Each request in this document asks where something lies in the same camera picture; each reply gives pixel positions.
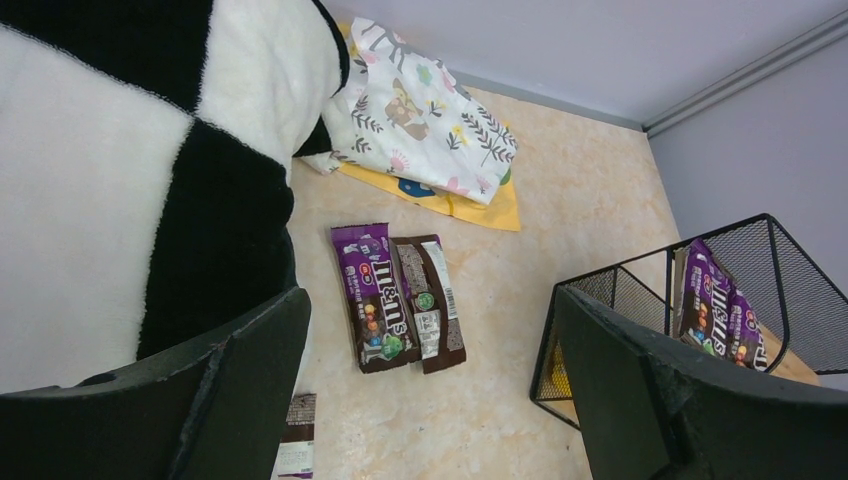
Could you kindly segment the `purple M&M bag on table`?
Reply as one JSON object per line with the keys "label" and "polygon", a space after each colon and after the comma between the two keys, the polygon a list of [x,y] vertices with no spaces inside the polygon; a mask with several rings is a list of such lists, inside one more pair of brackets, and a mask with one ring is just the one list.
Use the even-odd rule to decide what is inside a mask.
{"label": "purple M&M bag on table", "polygon": [[420,343],[395,268],[389,225],[333,227],[330,239],[340,267],[360,371],[378,373],[418,361]]}

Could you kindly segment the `yellow M&M bags lower shelf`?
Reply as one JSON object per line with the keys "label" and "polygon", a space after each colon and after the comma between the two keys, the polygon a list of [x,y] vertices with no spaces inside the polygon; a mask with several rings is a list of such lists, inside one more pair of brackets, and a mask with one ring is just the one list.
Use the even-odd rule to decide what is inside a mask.
{"label": "yellow M&M bags lower shelf", "polygon": [[571,384],[566,372],[564,357],[560,346],[555,346],[549,365],[549,379],[556,395],[561,398],[571,399]]}

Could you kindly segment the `yellow cloth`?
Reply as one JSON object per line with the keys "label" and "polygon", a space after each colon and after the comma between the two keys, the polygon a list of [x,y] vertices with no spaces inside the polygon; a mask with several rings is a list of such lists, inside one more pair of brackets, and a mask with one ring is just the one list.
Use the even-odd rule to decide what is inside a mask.
{"label": "yellow cloth", "polygon": [[[350,24],[341,28],[344,37]],[[437,213],[487,228],[506,231],[518,231],[521,228],[511,172],[491,203],[482,205],[418,182],[372,172],[351,164],[344,164],[337,171]]]}

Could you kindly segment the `brown candy bag by pillow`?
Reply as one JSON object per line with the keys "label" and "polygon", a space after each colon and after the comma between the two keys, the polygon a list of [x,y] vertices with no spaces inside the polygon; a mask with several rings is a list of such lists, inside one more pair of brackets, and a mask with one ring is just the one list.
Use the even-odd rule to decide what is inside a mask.
{"label": "brown candy bag by pillow", "polygon": [[317,395],[295,395],[278,445],[272,479],[313,479]]}

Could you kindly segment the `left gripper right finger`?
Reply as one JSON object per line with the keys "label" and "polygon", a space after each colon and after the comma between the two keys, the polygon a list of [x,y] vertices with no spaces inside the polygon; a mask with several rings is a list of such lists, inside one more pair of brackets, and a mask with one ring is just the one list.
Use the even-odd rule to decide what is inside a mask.
{"label": "left gripper right finger", "polygon": [[568,286],[555,327],[594,478],[846,477],[845,392],[735,366]]}

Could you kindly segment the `purple M&M bag on shelf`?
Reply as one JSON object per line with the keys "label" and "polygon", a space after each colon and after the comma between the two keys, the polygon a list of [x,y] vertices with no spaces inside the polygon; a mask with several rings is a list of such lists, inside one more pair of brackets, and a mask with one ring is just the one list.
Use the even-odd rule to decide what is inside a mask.
{"label": "purple M&M bag on shelf", "polygon": [[730,279],[700,238],[685,248],[683,260],[676,283],[675,333],[683,343],[725,359]]}

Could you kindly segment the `floral white cloth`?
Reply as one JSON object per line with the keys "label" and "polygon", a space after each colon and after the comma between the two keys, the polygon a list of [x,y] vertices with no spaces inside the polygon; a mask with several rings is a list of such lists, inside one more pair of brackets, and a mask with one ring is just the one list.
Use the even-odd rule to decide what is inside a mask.
{"label": "floral white cloth", "polygon": [[323,174],[351,164],[490,204],[517,153],[510,129],[442,60],[379,23],[355,18],[345,42],[350,76],[323,115],[331,145],[307,164]]}

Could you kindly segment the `black white checkered pillow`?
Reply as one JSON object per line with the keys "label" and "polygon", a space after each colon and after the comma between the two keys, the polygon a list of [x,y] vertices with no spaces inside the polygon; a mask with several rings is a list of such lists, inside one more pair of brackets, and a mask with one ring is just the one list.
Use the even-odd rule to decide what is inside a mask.
{"label": "black white checkered pillow", "polygon": [[69,386],[294,287],[295,158],[330,148],[318,1],[1,5],[1,389]]}

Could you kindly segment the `purple m&m bag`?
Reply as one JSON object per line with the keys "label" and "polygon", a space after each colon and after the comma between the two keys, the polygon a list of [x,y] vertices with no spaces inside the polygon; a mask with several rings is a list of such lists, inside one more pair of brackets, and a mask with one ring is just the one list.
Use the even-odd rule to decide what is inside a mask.
{"label": "purple m&m bag", "polygon": [[725,359],[730,279],[700,238],[685,248],[683,260],[676,283],[675,333],[683,343]]}
{"label": "purple m&m bag", "polygon": [[736,286],[730,292],[728,312],[730,340],[726,358],[736,365],[765,371],[768,355],[759,321],[751,304]]}
{"label": "purple m&m bag", "polygon": [[360,371],[378,373],[418,361],[420,343],[395,268],[389,225],[333,227],[330,239],[340,267]]}

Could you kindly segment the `brown M&M bag on table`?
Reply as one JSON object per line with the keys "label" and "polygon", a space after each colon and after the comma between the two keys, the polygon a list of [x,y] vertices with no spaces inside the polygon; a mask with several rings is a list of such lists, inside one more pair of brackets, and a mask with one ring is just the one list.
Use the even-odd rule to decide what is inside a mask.
{"label": "brown M&M bag on table", "polygon": [[467,352],[440,237],[393,237],[391,246],[408,288],[407,305],[418,334],[423,373],[464,363]]}

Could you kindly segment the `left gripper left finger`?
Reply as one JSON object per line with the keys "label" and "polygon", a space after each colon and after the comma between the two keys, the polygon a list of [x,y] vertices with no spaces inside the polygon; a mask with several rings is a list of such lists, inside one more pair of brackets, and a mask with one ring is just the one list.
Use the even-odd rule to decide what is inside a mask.
{"label": "left gripper left finger", "polygon": [[1,398],[5,479],[268,479],[310,323],[295,288],[69,388]]}

